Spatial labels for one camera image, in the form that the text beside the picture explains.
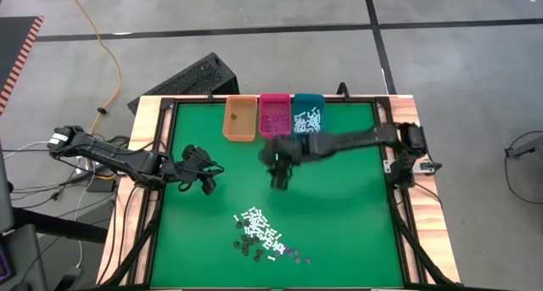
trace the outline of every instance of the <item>scattered small objects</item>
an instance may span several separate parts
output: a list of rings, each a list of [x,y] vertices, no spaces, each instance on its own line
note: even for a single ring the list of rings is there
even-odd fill
[[[321,111],[313,108],[311,112],[302,112],[294,116],[295,133],[311,133],[321,130]]]

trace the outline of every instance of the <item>black box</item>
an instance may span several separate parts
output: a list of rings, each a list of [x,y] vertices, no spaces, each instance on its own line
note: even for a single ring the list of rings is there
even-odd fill
[[[236,75],[215,54],[210,53],[198,62],[160,83],[146,95],[239,95]],[[128,109],[135,115],[139,97],[128,103]]]

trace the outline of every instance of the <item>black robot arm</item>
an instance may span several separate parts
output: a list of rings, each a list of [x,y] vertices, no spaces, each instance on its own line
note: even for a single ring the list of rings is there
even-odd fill
[[[428,152],[424,131],[415,124],[382,124],[364,132],[338,135],[319,132],[275,137],[266,142],[259,157],[269,168],[271,186],[286,190],[296,165],[326,159],[341,151],[379,145],[391,147],[397,154],[390,166],[389,181],[397,186],[411,186],[413,165]]]
[[[182,153],[183,160],[174,162],[169,154],[130,150],[98,140],[80,126],[55,128],[48,148],[54,159],[82,156],[113,172],[122,171],[137,185],[151,190],[159,190],[169,182],[180,182],[179,190],[186,191],[193,182],[200,180],[204,193],[211,194],[216,186],[213,177],[224,171],[200,147],[188,145]]]

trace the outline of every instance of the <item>green mat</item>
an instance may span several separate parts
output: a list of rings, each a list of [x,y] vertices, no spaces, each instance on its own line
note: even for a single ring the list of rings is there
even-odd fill
[[[181,104],[172,153],[186,145],[206,149],[225,167],[205,196],[199,183],[185,192],[166,189],[154,256],[152,288],[399,287],[400,262],[378,148],[337,154],[294,168],[288,191],[270,187],[258,160],[264,141],[233,143],[222,136],[224,104]],[[327,104],[328,132],[363,131],[374,124],[370,104]],[[262,243],[243,256],[233,216],[262,210],[280,241],[299,251],[275,261]]]

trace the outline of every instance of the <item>wooden table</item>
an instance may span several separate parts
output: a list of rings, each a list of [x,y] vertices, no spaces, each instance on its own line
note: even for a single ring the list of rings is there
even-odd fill
[[[379,95],[364,95],[366,97],[376,97]],[[174,96],[165,96],[165,98],[173,98]],[[207,96],[191,95],[191,96],[175,96],[176,98],[207,98]],[[327,95],[327,97],[342,97],[337,95]],[[413,96],[385,96],[389,97],[392,115],[395,122],[414,122],[419,124],[417,115],[417,108],[415,106],[415,100]],[[139,107],[136,113],[136,119],[134,120],[134,127],[132,128],[131,141],[129,149],[138,149],[147,143],[150,143],[155,138],[155,131],[157,129],[157,123],[159,122],[160,102],[163,97],[161,96],[144,96],[140,98]],[[171,121],[171,109],[167,109],[165,112],[164,125],[162,126],[162,133],[160,139],[165,142],[168,137],[168,129]],[[437,188],[435,186],[435,180],[433,176],[416,176],[416,182],[430,189],[437,194]],[[143,190],[137,188],[136,192],[132,195],[130,201],[128,200],[129,194],[133,188],[133,181],[128,177],[123,177],[120,180],[120,186],[118,190],[118,198],[116,201],[116,212],[114,219],[116,221],[115,235],[113,233],[112,220],[109,224],[109,233],[106,243],[104,245],[104,252],[102,256],[102,262],[98,271],[98,279],[102,276],[105,270],[103,281],[110,277],[115,271],[120,260],[123,260],[132,248],[134,244],[137,224],[141,208],[143,207]],[[152,214],[154,209],[154,201],[156,200],[156,193],[152,193],[149,200],[148,214]],[[449,234],[445,225],[445,218],[443,217],[443,211],[439,206],[439,203],[434,197],[424,192],[419,187],[414,187],[410,190],[410,200],[412,204],[412,210],[415,217],[415,223],[417,226],[417,234],[419,242],[426,250],[430,258],[440,268],[440,270],[451,280],[459,282],[458,272],[456,270],[456,263],[452,254],[451,243],[449,241]],[[126,207],[126,219],[125,219],[125,235],[122,247],[120,246],[120,237],[123,233],[123,215]],[[411,281],[414,283],[419,282],[417,277],[417,271],[415,266],[414,255],[409,247],[409,244],[404,241],[406,248],[407,262],[409,266],[409,272]],[[113,255],[111,262],[106,269],[109,256],[113,247]],[[137,270],[135,283],[143,282],[143,273],[148,256],[148,243],[143,247],[142,252],[139,255],[137,262]]]

